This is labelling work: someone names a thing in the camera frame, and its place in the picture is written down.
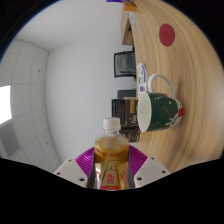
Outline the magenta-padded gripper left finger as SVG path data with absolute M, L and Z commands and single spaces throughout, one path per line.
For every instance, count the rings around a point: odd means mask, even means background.
M 68 158 L 54 174 L 83 188 L 93 189 L 95 185 L 94 149 L 88 149 L 75 159 Z

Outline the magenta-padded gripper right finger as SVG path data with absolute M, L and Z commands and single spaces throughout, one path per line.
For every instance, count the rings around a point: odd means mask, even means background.
M 147 157 L 134 146 L 129 146 L 128 184 L 130 188 L 141 188 L 169 174 L 170 172 L 156 157 Z

